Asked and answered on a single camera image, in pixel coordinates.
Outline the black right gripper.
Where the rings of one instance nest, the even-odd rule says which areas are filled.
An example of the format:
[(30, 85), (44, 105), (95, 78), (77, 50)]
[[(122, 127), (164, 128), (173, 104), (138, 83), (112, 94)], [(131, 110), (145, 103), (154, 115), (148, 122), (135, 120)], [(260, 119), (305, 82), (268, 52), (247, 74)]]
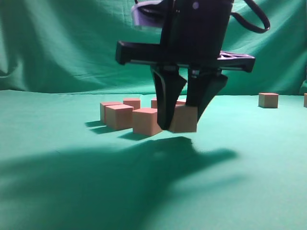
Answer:
[(188, 69), (186, 97), (187, 106), (197, 107), (197, 121), (227, 84), (221, 69), (252, 72), (253, 56), (222, 51), (232, 7), (231, 0), (167, 0), (160, 43), (117, 42), (117, 63), (151, 65), (157, 123), (162, 130), (170, 128), (177, 99), (187, 83), (179, 67), (200, 68)]

